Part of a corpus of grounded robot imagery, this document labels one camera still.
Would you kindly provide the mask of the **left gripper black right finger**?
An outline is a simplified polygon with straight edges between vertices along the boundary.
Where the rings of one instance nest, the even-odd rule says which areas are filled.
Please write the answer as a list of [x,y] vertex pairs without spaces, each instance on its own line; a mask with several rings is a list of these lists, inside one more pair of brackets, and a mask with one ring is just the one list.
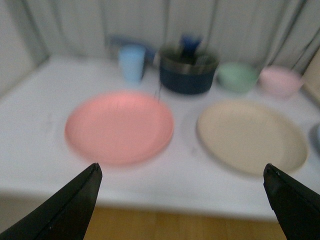
[[320,195],[268,163],[263,171],[269,204],[288,240],[320,238]]

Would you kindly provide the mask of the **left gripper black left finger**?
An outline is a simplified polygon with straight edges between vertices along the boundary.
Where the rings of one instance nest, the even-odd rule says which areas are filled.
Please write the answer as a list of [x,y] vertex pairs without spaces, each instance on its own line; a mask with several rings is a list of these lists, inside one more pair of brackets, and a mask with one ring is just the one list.
[[82,240],[102,181],[93,163],[43,204],[0,234],[2,240]]

